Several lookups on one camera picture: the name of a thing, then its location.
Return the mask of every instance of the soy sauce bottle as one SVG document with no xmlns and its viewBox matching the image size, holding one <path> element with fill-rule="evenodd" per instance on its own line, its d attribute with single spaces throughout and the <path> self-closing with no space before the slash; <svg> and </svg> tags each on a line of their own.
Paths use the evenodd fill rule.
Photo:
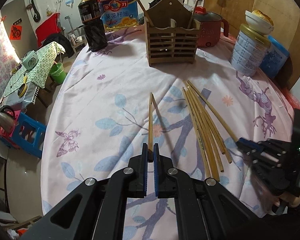
<svg viewBox="0 0 300 240">
<path fill-rule="evenodd" d="M 97 0 L 82 0 L 78 6 L 89 49 L 92 52 L 108 44 Z"/>
</svg>

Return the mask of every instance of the sunflower oil bottle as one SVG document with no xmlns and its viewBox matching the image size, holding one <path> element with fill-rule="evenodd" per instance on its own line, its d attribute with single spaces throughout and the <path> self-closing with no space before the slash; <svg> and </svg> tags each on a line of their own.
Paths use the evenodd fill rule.
<svg viewBox="0 0 300 240">
<path fill-rule="evenodd" d="M 136 0 L 98 0 L 106 32 L 138 25 Z"/>
</svg>

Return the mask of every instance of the white bowl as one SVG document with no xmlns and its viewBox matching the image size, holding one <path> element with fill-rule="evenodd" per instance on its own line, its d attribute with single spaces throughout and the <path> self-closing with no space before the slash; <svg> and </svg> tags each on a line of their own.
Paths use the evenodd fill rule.
<svg viewBox="0 0 300 240">
<path fill-rule="evenodd" d="M 261 35 L 269 35 L 274 30 L 270 23 L 249 11 L 246 11 L 246 21 L 251 29 Z"/>
</svg>

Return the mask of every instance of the bread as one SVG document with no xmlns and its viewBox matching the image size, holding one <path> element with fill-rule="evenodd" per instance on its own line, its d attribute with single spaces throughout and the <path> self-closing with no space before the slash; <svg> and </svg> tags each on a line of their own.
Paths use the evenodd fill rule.
<svg viewBox="0 0 300 240">
<path fill-rule="evenodd" d="M 263 12 L 259 11 L 259 10 L 255 10 L 252 12 L 254 15 L 258 16 L 259 18 L 265 20 L 266 22 L 270 23 L 272 26 L 273 21 L 271 20 L 271 18 L 268 15 L 265 15 Z"/>
</svg>

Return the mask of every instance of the gold can lid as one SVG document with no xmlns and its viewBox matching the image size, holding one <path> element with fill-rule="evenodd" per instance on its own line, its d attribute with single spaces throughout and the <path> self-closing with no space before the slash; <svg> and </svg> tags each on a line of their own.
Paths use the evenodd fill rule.
<svg viewBox="0 0 300 240">
<path fill-rule="evenodd" d="M 271 41 L 269 41 L 269 39 L 267 37 L 262 36 L 261 34 L 257 33 L 254 30 L 252 30 L 248 25 L 241 24 L 240 31 L 242 31 L 249 38 L 263 44 L 268 49 L 271 47 Z"/>
</svg>

